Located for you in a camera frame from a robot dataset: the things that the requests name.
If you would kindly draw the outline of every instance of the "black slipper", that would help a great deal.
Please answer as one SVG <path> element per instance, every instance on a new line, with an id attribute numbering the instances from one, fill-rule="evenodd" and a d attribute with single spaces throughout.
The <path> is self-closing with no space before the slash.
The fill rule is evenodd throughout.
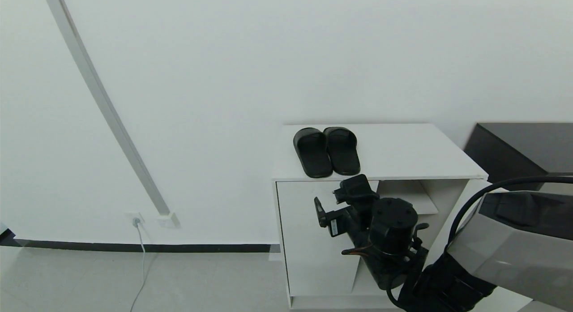
<path id="1" fill-rule="evenodd" d="M 334 171 L 339 175 L 360 173 L 360 160 L 356 152 L 356 135 L 344 127 L 327 127 L 328 154 Z"/>
<path id="2" fill-rule="evenodd" d="M 309 177 L 325 178 L 332 174 L 324 133 L 312 127 L 303 128 L 295 134 L 292 143 L 303 170 Z"/>

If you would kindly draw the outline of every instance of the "cabinet top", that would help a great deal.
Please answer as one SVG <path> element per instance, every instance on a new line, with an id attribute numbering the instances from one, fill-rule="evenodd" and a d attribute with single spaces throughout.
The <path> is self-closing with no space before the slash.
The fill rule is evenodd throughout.
<path id="1" fill-rule="evenodd" d="M 371 180 L 485 179 L 487 173 L 433 124 L 285 125 L 274 153 L 274 181 L 340 181 L 333 173 L 313 179 L 305 175 L 292 139 L 301 128 L 324 130 L 342 126 L 358 139 L 360 173 Z"/>

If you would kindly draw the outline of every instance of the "black cable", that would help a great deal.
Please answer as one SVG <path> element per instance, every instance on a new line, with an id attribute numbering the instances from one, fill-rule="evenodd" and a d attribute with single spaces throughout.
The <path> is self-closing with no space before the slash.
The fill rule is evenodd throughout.
<path id="1" fill-rule="evenodd" d="M 408 269 L 410 269 L 413 265 L 414 265 L 413 261 L 410 261 L 410 263 L 406 267 L 403 267 L 402 269 L 397 271 L 395 274 L 393 274 L 391 277 L 389 277 L 387 285 L 386 285 L 386 295 L 388 295 L 389 300 L 392 302 L 392 304 L 397 306 L 397 308 L 401 308 L 402 310 L 406 310 L 406 308 L 409 308 L 410 306 L 401 304 L 400 302 L 398 302 L 398 300 L 395 297 L 393 297 L 392 283 L 402 273 L 407 272 Z"/>
<path id="2" fill-rule="evenodd" d="M 545 183 L 545 182 L 554 182 L 554 183 L 560 183 L 560 184 L 573 184 L 573 177 L 545 177 L 545 176 L 541 176 L 541 177 L 514 178 L 514 179 L 508 179 L 508 180 L 496 182 L 490 186 L 487 186 L 487 187 L 481 189 L 477 193 L 475 193 L 473 196 L 471 196 L 471 198 L 469 198 L 469 200 L 467 200 L 467 202 L 464 204 L 462 209 L 460 209 L 460 212 L 458 212 L 458 214 L 456 215 L 456 218 L 454 219 L 454 222 L 452 223 L 452 227 L 450 228 L 450 234 L 448 236 L 448 244 L 446 245 L 446 248 L 444 248 L 444 251 L 448 248 L 448 245 L 450 245 L 450 243 L 452 242 L 452 240 L 456 236 L 458 226 L 460 225 L 460 222 L 461 222 L 462 218 L 464 217 L 465 213 L 469 210 L 469 208 L 471 207 L 471 205 L 474 202 L 476 202 L 477 200 L 479 200 L 481 198 L 481 196 L 483 196 L 484 194 L 491 192 L 495 189 L 503 188 L 505 186 L 530 184 L 530 183 Z"/>

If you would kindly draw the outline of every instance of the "power cord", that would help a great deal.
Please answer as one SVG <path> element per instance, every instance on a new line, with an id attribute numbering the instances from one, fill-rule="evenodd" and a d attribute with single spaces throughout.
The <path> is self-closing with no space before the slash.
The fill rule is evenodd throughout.
<path id="1" fill-rule="evenodd" d="M 141 223 L 141 220 L 139 220 L 139 218 L 133 218 L 133 226 L 135 228 L 137 228 L 137 233 L 139 234 L 139 243 L 141 244 L 141 250 L 143 251 L 143 259 L 141 260 L 141 271 L 143 272 L 143 283 L 141 284 L 141 288 L 139 288 L 139 292 L 137 292 L 137 295 L 135 296 L 135 299 L 133 300 L 133 303 L 131 304 L 131 309 L 129 310 L 129 312 L 133 312 L 133 307 L 135 306 L 135 302 L 137 301 L 137 298 L 139 297 L 141 290 L 143 290 L 143 286 L 145 286 L 145 280 L 147 279 L 147 277 L 145 276 L 145 247 L 143 247 L 143 239 L 141 238 L 141 231 L 139 231 L 139 224 L 140 223 Z"/>

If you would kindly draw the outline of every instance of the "gray tile floor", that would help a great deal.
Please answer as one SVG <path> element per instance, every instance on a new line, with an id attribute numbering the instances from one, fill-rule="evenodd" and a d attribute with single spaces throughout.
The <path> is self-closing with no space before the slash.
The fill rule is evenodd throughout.
<path id="1" fill-rule="evenodd" d="M 135 312 L 287 312 L 281 263 L 264 253 L 148 253 Z M 0 312 L 128 312 L 141 253 L 0 247 Z"/>

